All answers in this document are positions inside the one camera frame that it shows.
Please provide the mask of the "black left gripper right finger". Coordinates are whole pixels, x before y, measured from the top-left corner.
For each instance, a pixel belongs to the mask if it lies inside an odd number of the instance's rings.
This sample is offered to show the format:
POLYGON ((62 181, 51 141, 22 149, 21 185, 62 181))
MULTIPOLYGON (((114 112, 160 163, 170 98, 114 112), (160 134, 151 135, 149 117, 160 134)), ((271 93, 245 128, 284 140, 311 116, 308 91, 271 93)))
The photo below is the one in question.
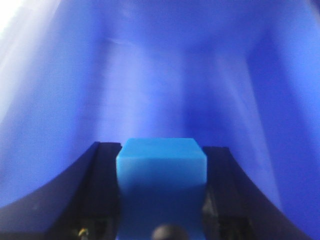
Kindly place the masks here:
POLYGON ((204 146, 206 240, 308 240, 252 182, 227 147, 204 146))

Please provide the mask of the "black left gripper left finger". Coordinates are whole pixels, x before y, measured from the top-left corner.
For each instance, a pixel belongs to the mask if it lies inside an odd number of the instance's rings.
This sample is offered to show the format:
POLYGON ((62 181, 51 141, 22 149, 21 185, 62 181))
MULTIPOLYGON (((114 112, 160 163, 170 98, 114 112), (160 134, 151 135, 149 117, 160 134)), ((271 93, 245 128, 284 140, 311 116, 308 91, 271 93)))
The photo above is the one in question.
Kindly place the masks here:
POLYGON ((121 145, 95 142, 32 193, 0 209, 3 240, 114 240, 120 201, 116 157, 121 145))

